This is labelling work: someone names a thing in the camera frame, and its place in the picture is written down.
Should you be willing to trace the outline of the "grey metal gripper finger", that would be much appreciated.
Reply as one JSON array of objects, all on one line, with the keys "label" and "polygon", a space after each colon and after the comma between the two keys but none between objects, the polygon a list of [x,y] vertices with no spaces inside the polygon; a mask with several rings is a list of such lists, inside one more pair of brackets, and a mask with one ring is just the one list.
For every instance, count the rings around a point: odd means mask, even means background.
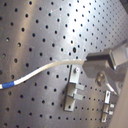
[{"label": "grey metal gripper finger", "polygon": [[88,61],[107,60],[113,70],[128,64],[128,43],[119,44],[114,48],[105,49],[103,52],[90,53]]},{"label": "grey metal gripper finger", "polygon": [[[110,103],[114,104],[115,107],[110,108],[109,110],[113,111],[114,115],[120,98],[120,94],[122,92],[122,87],[127,72],[127,64],[117,70],[113,70],[107,61],[86,61],[83,64],[83,70],[88,78],[94,79],[95,84],[104,90],[101,114],[104,103],[105,91],[108,90],[111,92]],[[108,115],[107,121],[105,123],[101,122],[100,117],[100,123],[102,124],[102,128],[109,128],[113,115]]]}]

